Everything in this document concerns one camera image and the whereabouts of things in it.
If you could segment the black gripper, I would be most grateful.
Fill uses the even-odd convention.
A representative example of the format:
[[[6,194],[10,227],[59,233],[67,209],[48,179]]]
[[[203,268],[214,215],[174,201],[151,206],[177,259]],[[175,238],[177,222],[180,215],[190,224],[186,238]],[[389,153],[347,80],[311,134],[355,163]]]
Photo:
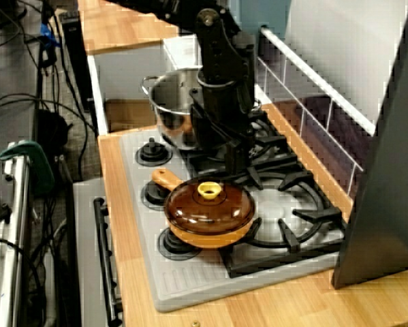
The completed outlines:
[[[254,90],[249,90],[243,82],[201,83],[189,95],[193,100],[191,122],[199,147],[209,151],[230,140],[225,145],[226,171],[237,174],[250,167],[253,148],[250,113],[255,104]]]

